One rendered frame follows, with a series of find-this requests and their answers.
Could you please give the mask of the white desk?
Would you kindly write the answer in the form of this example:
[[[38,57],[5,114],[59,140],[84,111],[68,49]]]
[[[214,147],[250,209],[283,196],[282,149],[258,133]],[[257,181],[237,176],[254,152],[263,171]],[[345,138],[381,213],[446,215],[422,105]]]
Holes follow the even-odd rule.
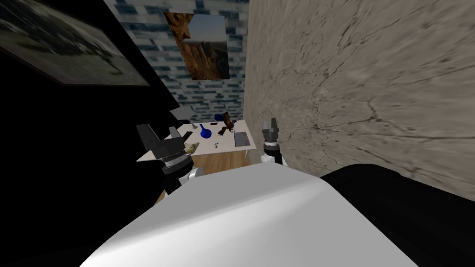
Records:
[[[204,139],[200,136],[202,124],[205,128],[210,129],[212,135],[208,139]],[[250,139],[250,146],[242,146],[242,147],[235,147],[234,143],[234,133],[229,132],[226,130],[224,135],[219,135],[218,132],[224,127],[223,122],[219,122],[217,125],[212,125],[211,122],[202,122],[196,123],[196,128],[193,127],[192,124],[183,124],[179,128],[176,128],[181,136],[188,135],[185,143],[194,143],[198,142],[199,146],[195,153],[190,155],[200,156],[200,155],[208,155],[208,154],[217,154],[217,153],[230,153],[230,152],[237,152],[237,151],[246,151],[255,150],[256,145],[252,138],[252,135],[249,131],[249,128],[244,120],[237,121],[234,125],[238,132],[246,132]],[[143,156],[141,156],[137,161],[152,161],[154,156],[151,152],[146,152]]]

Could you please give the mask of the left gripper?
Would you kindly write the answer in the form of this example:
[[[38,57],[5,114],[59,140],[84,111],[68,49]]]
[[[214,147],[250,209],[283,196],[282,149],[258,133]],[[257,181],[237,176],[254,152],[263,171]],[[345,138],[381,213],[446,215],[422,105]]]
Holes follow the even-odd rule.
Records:
[[[136,126],[143,146],[147,151],[152,151],[156,159],[162,159],[184,152],[184,139],[176,129],[170,127],[170,139],[160,140],[149,124]]]

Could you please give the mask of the brown figurine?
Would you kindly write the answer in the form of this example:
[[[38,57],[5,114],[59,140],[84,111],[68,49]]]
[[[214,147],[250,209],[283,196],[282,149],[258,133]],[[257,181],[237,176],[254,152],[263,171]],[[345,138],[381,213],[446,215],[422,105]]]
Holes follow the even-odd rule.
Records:
[[[229,130],[229,132],[233,133],[234,125],[237,122],[236,120],[231,120],[229,113],[225,112],[223,114],[223,122],[225,124],[224,127],[221,128],[221,130],[218,132],[219,135],[224,135],[226,130]]]

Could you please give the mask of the grey desk lamp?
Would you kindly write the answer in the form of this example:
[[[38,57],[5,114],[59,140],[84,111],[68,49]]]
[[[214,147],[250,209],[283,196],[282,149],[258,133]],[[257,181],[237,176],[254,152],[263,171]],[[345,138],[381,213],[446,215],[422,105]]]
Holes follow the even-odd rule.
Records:
[[[170,111],[177,120],[190,120],[195,112],[190,106],[180,106]]]

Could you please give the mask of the grey laptop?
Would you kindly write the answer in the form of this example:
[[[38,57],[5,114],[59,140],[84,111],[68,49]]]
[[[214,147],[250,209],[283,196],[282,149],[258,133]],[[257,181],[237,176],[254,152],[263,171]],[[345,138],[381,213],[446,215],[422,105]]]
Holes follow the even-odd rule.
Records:
[[[234,127],[234,143],[235,147],[250,146],[250,139],[248,134],[244,132],[238,132]]]

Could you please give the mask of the canyon wall picture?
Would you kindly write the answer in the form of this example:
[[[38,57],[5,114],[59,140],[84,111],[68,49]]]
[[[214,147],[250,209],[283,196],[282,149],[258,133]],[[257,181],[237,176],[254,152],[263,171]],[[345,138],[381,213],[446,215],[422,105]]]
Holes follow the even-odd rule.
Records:
[[[193,80],[230,78],[224,16],[171,12],[164,16]]]

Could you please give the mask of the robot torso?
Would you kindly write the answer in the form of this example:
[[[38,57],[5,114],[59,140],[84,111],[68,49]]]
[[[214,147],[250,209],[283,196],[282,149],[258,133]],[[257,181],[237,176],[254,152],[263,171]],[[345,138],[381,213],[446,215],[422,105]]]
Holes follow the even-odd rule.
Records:
[[[273,162],[190,179],[80,267],[417,267],[331,185]]]

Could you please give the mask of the dark framed wall picture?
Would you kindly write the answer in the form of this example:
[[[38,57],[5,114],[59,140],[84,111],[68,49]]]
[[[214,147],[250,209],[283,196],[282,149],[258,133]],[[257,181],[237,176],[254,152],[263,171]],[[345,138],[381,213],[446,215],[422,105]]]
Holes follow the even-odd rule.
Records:
[[[148,84],[102,30],[36,0],[0,0],[0,48],[62,84]]]

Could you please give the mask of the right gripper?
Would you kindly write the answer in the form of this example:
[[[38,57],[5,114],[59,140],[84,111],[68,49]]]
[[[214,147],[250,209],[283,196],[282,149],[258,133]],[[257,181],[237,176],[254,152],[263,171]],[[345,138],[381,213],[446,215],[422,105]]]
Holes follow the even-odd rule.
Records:
[[[268,125],[268,121],[263,121],[263,137],[266,143],[277,143],[279,128],[277,125],[276,117],[271,118],[271,128]]]

